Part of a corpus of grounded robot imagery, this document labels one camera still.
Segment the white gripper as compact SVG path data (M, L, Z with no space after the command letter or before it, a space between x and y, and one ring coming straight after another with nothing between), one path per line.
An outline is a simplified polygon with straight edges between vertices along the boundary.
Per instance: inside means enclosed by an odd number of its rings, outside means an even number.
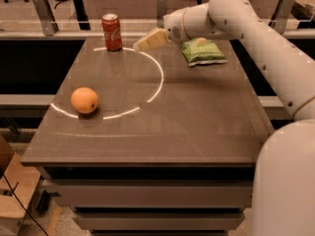
M176 10L163 17L164 29L153 29L133 44L135 51L143 52L162 47L169 40L182 43L190 36L188 33L187 8Z

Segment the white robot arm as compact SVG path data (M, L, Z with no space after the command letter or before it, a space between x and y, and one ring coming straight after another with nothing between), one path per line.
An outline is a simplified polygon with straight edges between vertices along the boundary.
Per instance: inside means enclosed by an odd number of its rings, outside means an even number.
M261 21L249 0L209 0L165 15L163 22L163 29L134 48L229 35L240 41L293 118L259 153L251 236L315 236L315 61Z

